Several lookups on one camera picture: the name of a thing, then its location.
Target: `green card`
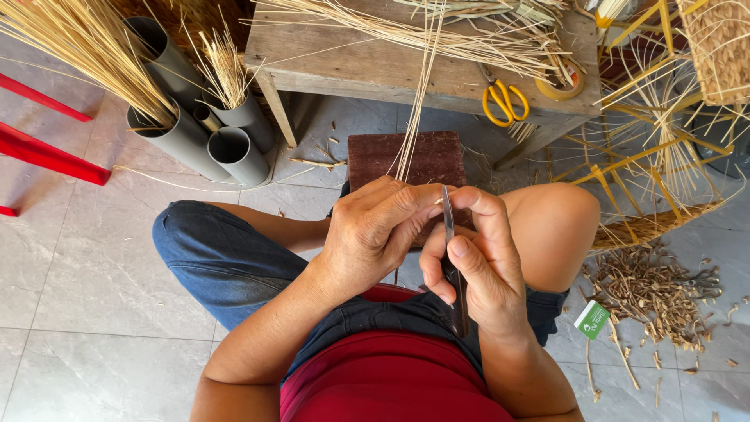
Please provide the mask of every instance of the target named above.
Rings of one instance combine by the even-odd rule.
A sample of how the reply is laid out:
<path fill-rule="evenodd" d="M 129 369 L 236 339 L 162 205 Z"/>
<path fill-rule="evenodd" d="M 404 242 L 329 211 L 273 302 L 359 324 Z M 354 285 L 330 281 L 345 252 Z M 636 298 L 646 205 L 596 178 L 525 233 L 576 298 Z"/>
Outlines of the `green card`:
<path fill-rule="evenodd" d="M 575 320 L 574 325 L 583 334 L 586 334 L 586 337 L 594 340 L 607 322 L 607 318 L 609 318 L 609 312 L 595 300 L 592 300 Z"/>

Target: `person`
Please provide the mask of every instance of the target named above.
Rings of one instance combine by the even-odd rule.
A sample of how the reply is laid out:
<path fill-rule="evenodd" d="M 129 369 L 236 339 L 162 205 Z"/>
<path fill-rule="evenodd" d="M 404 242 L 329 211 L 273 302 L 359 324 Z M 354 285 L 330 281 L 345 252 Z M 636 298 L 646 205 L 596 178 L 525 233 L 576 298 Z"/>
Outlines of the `person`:
<path fill-rule="evenodd" d="M 450 187 L 476 231 L 456 228 L 446 245 L 435 227 L 419 257 L 431 292 L 363 298 L 442 212 L 441 188 L 383 176 L 317 222 L 171 203 L 154 222 L 157 250 L 229 330 L 191 420 L 583 420 L 542 346 L 593 243 L 598 201 L 559 183 L 499 197 Z M 295 254 L 320 246 L 309 263 Z M 468 283 L 464 338 L 449 328 L 445 253 Z"/>

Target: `denim shorts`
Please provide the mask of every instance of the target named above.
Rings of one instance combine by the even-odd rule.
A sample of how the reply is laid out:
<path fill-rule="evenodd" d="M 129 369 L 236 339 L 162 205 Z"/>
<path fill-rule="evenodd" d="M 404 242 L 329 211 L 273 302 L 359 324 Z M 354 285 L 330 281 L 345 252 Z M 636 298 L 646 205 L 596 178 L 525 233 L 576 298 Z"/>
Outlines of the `denim shorts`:
<path fill-rule="evenodd" d="M 276 297 L 308 262 L 216 206 L 192 200 L 171 203 L 154 222 L 153 237 L 164 263 L 183 286 L 228 330 Z M 539 344 L 557 332 L 568 292 L 526 287 L 526 310 Z M 288 377 L 307 359 L 333 343 L 365 330 L 409 330 L 456 344 L 482 374 L 477 325 L 462 339 L 450 329 L 448 306 L 435 294 L 417 294 L 402 303 L 354 297 L 330 312 L 310 332 Z"/>

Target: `red shirt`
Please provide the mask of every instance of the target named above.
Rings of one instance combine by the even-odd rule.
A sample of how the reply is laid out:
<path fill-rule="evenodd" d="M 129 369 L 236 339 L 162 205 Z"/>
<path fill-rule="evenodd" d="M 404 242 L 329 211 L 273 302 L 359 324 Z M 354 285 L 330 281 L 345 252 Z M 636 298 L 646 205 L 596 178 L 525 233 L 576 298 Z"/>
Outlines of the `red shirt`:
<path fill-rule="evenodd" d="M 349 336 L 281 389 L 281 420 L 513 420 L 452 343 L 409 331 Z"/>

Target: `hand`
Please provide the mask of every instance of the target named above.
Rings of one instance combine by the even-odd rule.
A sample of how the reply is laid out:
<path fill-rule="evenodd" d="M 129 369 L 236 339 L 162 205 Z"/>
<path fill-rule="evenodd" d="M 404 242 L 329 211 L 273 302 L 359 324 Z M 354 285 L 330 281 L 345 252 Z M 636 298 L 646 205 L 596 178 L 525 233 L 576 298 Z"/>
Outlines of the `hand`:
<path fill-rule="evenodd" d="M 321 295 L 339 305 L 398 268 L 427 221 L 443 211 L 435 204 L 441 188 L 383 176 L 338 200 L 323 251 L 308 266 Z"/>
<path fill-rule="evenodd" d="M 502 342 L 513 342 L 531 330 L 526 314 L 526 283 L 521 258 L 511 237 L 506 205 L 502 199 L 467 186 L 452 192 L 454 209 L 472 210 L 478 233 L 455 228 L 448 244 L 448 258 L 466 278 L 469 316 L 480 331 Z M 455 289 L 443 278 L 440 259 L 446 252 L 442 224 L 435 226 L 419 257 L 424 283 L 448 304 Z"/>

